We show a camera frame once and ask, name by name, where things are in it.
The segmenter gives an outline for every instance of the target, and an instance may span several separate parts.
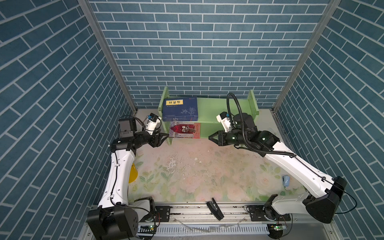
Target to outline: white robotic arm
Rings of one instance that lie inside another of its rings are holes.
[[[231,93],[228,96],[235,99],[241,113],[236,97]],[[264,205],[266,217],[274,220],[284,214],[310,214],[323,223],[330,223],[347,182],[341,177],[332,178],[315,168],[297,156],[272,133],[258,131],[252,116],[241,114],[241,116],[235,115],[232,119],[228,109],[228,113],[222,112],[218,115],[217,120],[223,125],[224,130],[217,131],[209,136],[209,139],[219,146],[246,145],[237,148],[257,152],[276,163],[307,190],[300,195],[272,195]]]
[[[136,132],[136,119],[128,117],[119,120],[119,138],[111,145],[111,168],[106,187],[98,208],[88,212],[87,222],[98,240],[115,240],[134,237],[138,222],[153,221],[155,205],[152,197],[137,199],[128,203],[128,182],[136,149],[144,144],[159,147],[168,134],[160,133],[156,125],[161,122],[157,115],[150,114],[144,131]]]

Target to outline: white cable tray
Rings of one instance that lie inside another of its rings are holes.
[[[142,229],[139,225],[138,235],[152,236],[152,233],[147,229]],[[167,224],[160,225],[157,228],[157,237],[175,237],[175,236],[199,236],[199,235],[255,235],[255,234],[269,234],[267,224],[251,223],[244,226],[241,224],[189,224],[185,227],[181,224]]]

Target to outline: floral tablecloth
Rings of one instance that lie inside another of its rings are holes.
[[[208,139],[173,139],[158,148],[147,144],[134,163],[139,176],[129,184],[130,202],[147,196],[155,202],[266,201],[271,194],[304,192],[292,177],[284,188],[281,176],[288,174],[257,153]]]

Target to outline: book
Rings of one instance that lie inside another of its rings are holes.
[[[165,99],[162,117],[165,122],[197,121],[199,118],[197,98]]]
[[[171,122],[169,136],[180,138],[200,138],[200,123],[198,122]]]

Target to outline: cable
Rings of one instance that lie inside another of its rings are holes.
[[[118,163],[118,156],[117,156],[116,152],[114,152],[114,153],[115,153],[116,164],[117,164]],[[113,189],[115,188],[117,179],[118,179],[118,166],[116,165],[116,177],[115,177],[115,182],[113,183],[113,187],[112,187],[112,190],[111,190],[111,196],[113,194]],[[116,204],[114,204],[112,202],[112,197],[109,197],[109,200],[111,201],[112,205],[114,205],[115,207],[117,206]],[[130,207],[130,206],[123,206],[123,205],[118,205],[118,206],[119,207],[124,207],[124,208],[130,208],[130,209],[142,209],[142,210],[145,210],[146,212],[148,212],[149,214],[151,214],[152,218],[153,218],[153,221],[154,221],[154,229],[153,229],[153,234],[152,234],[152,236],[151,236],[151,238],[149,240],[151,240],[153,238],[153,236],[156,233],[157,226],[156,226],[156,218],[155,218],[155,216],[150,211],[148,211],[147,209],[142,208],[142,207]]]
[[[354,200],[354,202],[355,202],[355,205],[354,205],[351,209],[349,209],[349,210],[347,210],[347,211],[345,211],[345,212],[335,212],[335,214],[345,214],[345,213],[348,213],[348,212],[354,210],[354,209],[358,206],[358,202],[356,201],[356,199],[355,199],[351,194],[349,194],[349,193],[347,193],[346,191],[342,190],[341,188],[339,188],[339,187],[336,186],[335,184],[330,183],[328,180],[325,180],[325,181],[326,181],[327,183],[329,183],[329,184],[332,184],[333,186],[335,186],[336,188],[338,188],[340,191],[343,191],[343,193],[345,193],[345,194],[347,194],[348,196],[350,196],[350,197]]]
[[[287,236],[292,231],[292,227],[293,227],[293,215],[291,214],[291,228],[289,229],[289,231],[286,234],[283,234],[280,238]]]
[[[283,215],[281,215],[281,217],[284,219],[285,226],[288,228],[287,222],[285,221],[285,217]]]
[[[133,117],[133,116],[131,116],[131,115],[121,115],[121,116],[119,117],[119,120],[120,120],[122,117]]]
[[[137,118],[137,117],[133,117],[134,119],[136,119],[139,123],[140,123],[140,125],[145,129],[145,130],[147,130],[147,131],[150,131],[150,132],[154,132],[154,131],[157,131],[158,129],[160,129],[161,128],[161,119],[159,118],[159,120],[160,120],[160,126],[159,127],[157,127],[157,128],[155,128],[154,130],[149,130],[149,129],[146,129],[145,127],[145,124],[143,123],[143,121],[141,121],[139,118]]]
[[[228,93],[227,95],[227,111],[228,111],[228,114],[229,114],[229,120],[231,122],[231,126],[233,126],[233,120],[232,120],[232,116],[231,116],[231,110],[230,110],[230,107],[229,107],[229,97],[232,97],[233,100],[235,101],[235,104],[237,106],[237,109],[238,109],[238,112],[240,114],[240,125],[241,125],[241,131],[242,131],[242,134],[243,134],[243,140],[244,140],[244,144],[247,148],[249,148],[251,151],[253,152],[257,152],[257,153],[260,153],[260,154],[276,154],[276,155],[286,155],[286,156],[295,156],[295,154],[293,152],[283,152],[283,151],[263,151],[263,150],[259,150],[259,149],[256,149],[256,148],[253,148],[251,143],[248,141],[248,138],[246,137],[246,133],[245,133],[245,127],[244,127],[244,119],[243,119],[243,113],[241,111],[241,107],[240,107],[240,104],[237,100],[237,97],[233,94],[233,93]]]
[[[345,211],[345,212],[335,212],[335,214],[345,214],[345,213],[348,213],[348,212],[354,210],[354,209],[358,206],[358,202],[356,201],[356,199],[355,199],[351,194],[349,194],[349,193],[347,193],[346,191],[344,191],[343,189],[339,188],[338,186],[336,186],[336,184],[331,183],[331,182],[328,181],[325,177],[320,176],[317,172],[315,172],[314,170],[312,170],[310,167],[308,167],[306,164],[304,164],[302,161],[300,161],[297,157],[295,157],[295,158],[296,158],[296,160],[299,161],[302,165],[304,165],[306,168],[308,168],[311,172],[313,172],[315,175],[317,175],[319,178],[321,178],[322,181],[325,181],[325,182],[331,184],[332,186],[335,186],[335,188],[337,188],[337,189],[339,189],[340,191],[342,191],[343,193],[349,195],[349,196],[354,200],[355,205],[354,205],[351,209],[349,209],[349,210],[347,210],[347,211]]]

